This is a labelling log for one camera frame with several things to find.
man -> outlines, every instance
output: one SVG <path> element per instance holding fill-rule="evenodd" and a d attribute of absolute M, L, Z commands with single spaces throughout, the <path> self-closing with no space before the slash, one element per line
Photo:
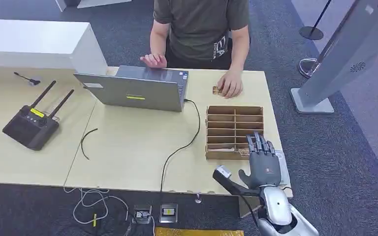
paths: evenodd
<path fill-rule="evenodd" d="M 218 82 L 222 95 L 241 93 L 250 48 L 249 0 L 155 0 L 153 16 L 151 54 L 140 58 L 147 66 L 227 69 Z"/>

white cable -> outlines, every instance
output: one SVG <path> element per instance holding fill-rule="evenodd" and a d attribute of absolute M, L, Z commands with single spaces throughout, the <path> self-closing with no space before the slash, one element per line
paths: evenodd
<path fill-rule="evenodd" d="M 156 228 L 156 223 L 154 222 L 154 218 L 153 218 L 152 215 L 150 215 L 150 218 L 151 218 L 151 220 L 153 221 L 153 236 L 156 236 L 156 230 L 155 230 L 155 228 Z"/>
<path fill-rule="evenodd" d="M 71 190 L 66 190 L 66 187 L 63 186 L 63 191 L 64 191 L 65 193 L 71 193 L 71 192 L 73 192 L 75 189 L 77 189 L 77 188 L 73 188 L 73 189 L 71 189 Z M 94 222 L 95 220 L 101 220 L 101 219 L 105 218 L 105 217 L 108 215 L 108 206 L 106 205 L 106 202 L 105 202 L 105 199 L 107 199 L 107 198 L 115 198 L 115 199 L 117 199 L 117 200 L 120 200 L 120 201 L 126 206 L 126 216 L 125 216 L 125 221 L 128 220 L 128 211 L 129 211 L 129 207 L 128 207 L 128 205 L 127 205 L 122 199 L 120 199 L 120 198 L 118 198 L 118 197 L 115 197 L 115 196 L 106 196 L 106 197 L 103 196 L 103 194 L 106 194 L 106 193 L 109 192 L 109 189 L 106 190 L 106 191 L 101 191 L 101 190 L 98 190 L 98 189 L 90 189 L 90 190 L 88 190 L 88 191 L 84 191 L 82 188 L 78 188 L 78 189 L 79 189 L 79 191 L 80 191 L 80 200 L 79 200 L 79 202 L 76 204 L 76 206 L 75 206 L 74 209 L 73 209 L 73 218 L 76 220 L 77 223 L 80 223 L 80 224 L 86 225 L 86 224 L 89 224 L 89 223 Z M 90 205 L 86 205 L 86 204 L 83 202 L 83 200 L 85 199 L 85 197 L 86 197 L 86 195 L 87 195 L 88 193 L 97 193 L 97 194 L 100 195 L 101 198 L 100 198 L 98 201 L 96 201 L 96 202 L 94 202 L 94 203 L 92 203 L 92 204 L 90 204 Z M 103 202 L 103 205 L 105 206 L 105 215 L 103 215 L 103 216 L 101 216 L 101 217 L 98 217 L 98 218 L 96 218 L 96 219 L 92 219 L 92 220 L 87 221 L 87 222 L 80 221 L 80 220 L 78 220 L 78 219 L 76 218 L 75 212 L 76 212 L 76 209 L 77 209 L 77 207 L 79 206 L 79 204 L 82 204 L 83 207 L 92 207 L 92 206 L 96 205 L 97 203 L 99 203 L 100 201 L 102 201 L 102 202 Z"/>

dark gray carpet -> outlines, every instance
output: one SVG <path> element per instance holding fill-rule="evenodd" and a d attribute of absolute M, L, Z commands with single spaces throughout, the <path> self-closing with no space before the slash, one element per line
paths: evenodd
<path fill-rule="evenodd" d="M 142 65 L 138 58 L 149 51 L 151 0 L 63 13 L 49 13 L 50 6 L 43 8 L 42 3 L 10 4 L 13 9 L 0 7 L 1 19 L 90 22 L 109 65 Z M 289 89 L 305 82 L 296 63 L 317 54 L 313 43 L 299 35 L 301 26 L 290 2 L 251 0 L 252 46 L 246 69 L 266 72 L 294 188 L 291 202 L 320 235 L 378 236 L 378 161 L 343 97 L 336 93 L 330 98 L 336 111 L 332 115 L 300 115 L 291 102 Z M 130 205 L 156 198 L 153 193 L 121 194 Z M 183 206 L 182 220 L 172 227 L 257 234 L 250 218 L 236 218 L 234 198 L 208 196 L 196 205 L 190 195 L 168 197 Z M 71 217 L 77 198 L 78 193 L 68 195 L 60 188 L 0 185 L 0 236 L 86 235 Z M 110 207 L 121 210 L 114 202 Z M 107 220 L 107 228 L 115 229 L 112 222 Z M 149 235 L 150 228 L 143 226 L 138 233 Z"/>

robotic arm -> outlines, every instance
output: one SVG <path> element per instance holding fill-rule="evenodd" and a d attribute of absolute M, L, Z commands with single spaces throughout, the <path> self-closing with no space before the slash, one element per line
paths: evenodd
<path fill-rule="evenodd" d="M 261 198 L 263 209 L 257 227 L 263 236 L 318 236 L 318 231 L 289 204 L 286 194 L 278 187 L 281 169 L 273 144 L 257 132 L 254 137 L 247 135 L 247 140 L 251 174 L 239 170 L 238 175 L 248 188 L 231 181 L 231 172 L 225 166 L 218 166 L 213 178 L 232 195 Z"/>

stanchion base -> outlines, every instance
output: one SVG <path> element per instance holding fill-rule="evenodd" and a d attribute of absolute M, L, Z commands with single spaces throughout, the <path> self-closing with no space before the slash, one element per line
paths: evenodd
<path fill-rule="evenodd" d="M 310 78 L 314 71 L 311 71 L 313 65 L 315 64 L 315 58 L 304 58 L 298 63 L 298 70 L 306 78 Z"/>
<path fill-rule="evenodd" d="M 302 105 L 301 98 L 298 94 L 299 88 L 292 88 L 290 90 L 290 95 L 295 103 L 296 111 L 301 114 L 332 114 L 334 113 L 334 108 L 331 106 L 330 100 L 325 98 L 323 101 L 318 103 L 313 107 L 304 107 Z"/>
<path fill-rule="evenodd" d="M 299 33 L 302 35 L 302 37 L 310 40 L 320 40 L 324 37 L 324 33 L 318 28 L 315 28 L 314 32 L 311 34 L 312 28 L 312 26 L 304 26 L 299 30 Z"/>

